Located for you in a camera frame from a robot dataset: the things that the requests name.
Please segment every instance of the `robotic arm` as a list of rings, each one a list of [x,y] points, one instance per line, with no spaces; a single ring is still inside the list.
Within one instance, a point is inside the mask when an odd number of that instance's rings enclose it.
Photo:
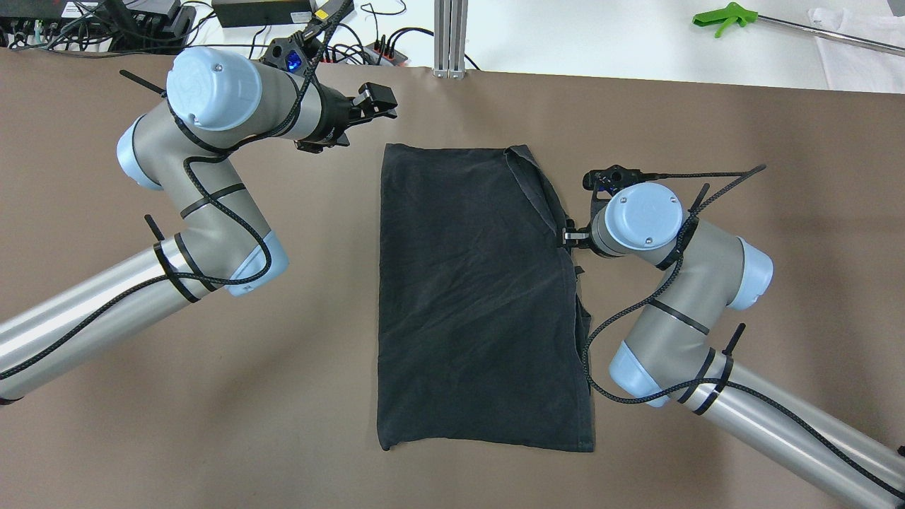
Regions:
[[[286,269],[229,154],[261,133],[309,152],[347,145],[347,127],[394,117],[396,106],[387,87],[366,83],[348,98],[320,85],[313,69],[304,93],[308,59],[290,60],[291,39],[274,40],[268,62],[200,47],[176,57],[167,100],[132,124],[117,155],[142,187],[169,195],[186,229],[169,238],[156,231],[152,248],[0,323],[0,405],[221,286],[242,295]]]
[[[567,232],[566,240],[601,256],[636,255],[665,270],[664,281],[670,280],[644,306],[620,345],[609,367],[613,381],[643,398],[687,380],[718,380],[689,384],[669,398],[851,507],[902,507],[905,458],[740,366],[731,357],[731,346],[718,352],[707,344],[710,327],[723,309],[747,309],[767,289],[773,275],[770,258],[697,217],[680,235],[689,213],[672,191],[642,182],[637,170],[612,167],[594,173],[586,178],[585,187],[608,190],[613,197],[588,228]],[[679,256],[681,270],[671,279]],[[868,475],[900,494],[858,472],[759,395],[790,410]],[[667,400],[662,396],[648,404],[660,407]]]

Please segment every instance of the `white table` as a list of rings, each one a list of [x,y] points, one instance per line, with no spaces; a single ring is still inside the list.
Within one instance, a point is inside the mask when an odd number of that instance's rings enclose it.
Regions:
[[[696,13],[718,9],[726,3],[727,0],[472,0],[466,52],[485,71],[828,88],[812,36],[754,23],[746,28],[733,26],[715,39],[715,26],[701,28],[691,23]],[[356,1],[356,12],[346,23],[365,43],[370,43],[375,34],[374,18],[361,11],[361,4]],[[809,23],[807,10],[812,7],[891,15],[886,0],[747,0],[743,5],[800,24]],[[374,0],[378,11],[393,12],[400,6],[396,0]],[[199,14],[205,12],[199,6]],[[379,16],[377,21],[381,34],[403,26],[433,30],[433,2],[409,0],[404,14]],[[289,35],[299,28],[273,26],[258,37],[258,42],[269,42],[272,37]],[[210,20],[197,43],[248,43],[259,29],[223,29]],[[334,42],[355,41],[340,28]],[[433,41],[427,35],[406,34],[396,48],[411,58],[410,65],[433,65]]]

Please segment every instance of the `green plastic claw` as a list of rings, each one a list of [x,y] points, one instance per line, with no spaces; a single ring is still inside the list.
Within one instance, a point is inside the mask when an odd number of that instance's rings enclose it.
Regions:
[[[754,23],[757,20],[757,13],[749,11],[735,2],[729,2],[723,9],[709,11],[707,13],[696,14],[691,21],[697,26],[707,26],[709,24],[722,23],[714,37],[719,38],[723,35],[723,30],[729,25],[738,22],[738,26],[745,26]]]

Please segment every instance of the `metal post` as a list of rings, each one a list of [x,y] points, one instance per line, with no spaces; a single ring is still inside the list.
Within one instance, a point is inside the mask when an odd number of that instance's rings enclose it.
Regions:
[[[465,77],[465,25],[468,0],[435,0],[433,10],[433,75]]]

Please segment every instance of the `white label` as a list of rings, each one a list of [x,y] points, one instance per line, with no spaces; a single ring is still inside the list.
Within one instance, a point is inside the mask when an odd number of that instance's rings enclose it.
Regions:
[[[87,14],[87,11],[84,7],[80,7],[79,4],[88,7],[89,9],[93,9],[97,7],[100,2],[79,2],[76,4],[75,2],[66,2],[66,6],[62,9],[62,14],[60,17],[63,18],[81,18],[82,16]]]
[[[311,21],[311,13],[289,13],[293,23],[307,23]]]

